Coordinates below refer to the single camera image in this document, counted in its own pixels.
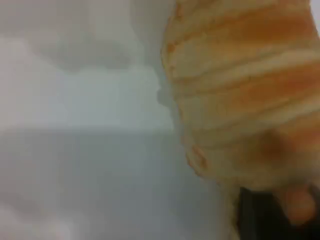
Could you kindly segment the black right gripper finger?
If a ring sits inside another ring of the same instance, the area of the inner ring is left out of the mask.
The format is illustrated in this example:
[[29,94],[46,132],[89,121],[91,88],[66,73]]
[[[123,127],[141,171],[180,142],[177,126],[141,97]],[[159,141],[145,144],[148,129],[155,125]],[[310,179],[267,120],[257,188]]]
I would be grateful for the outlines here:
[[291,226],[275,198],[268,193],[240,190],[237,229],[241,240],[296,240]]
[[320,189],[312,184],[310,193],[315,201],[315,217],[311,221],[310,240],[320,240]]

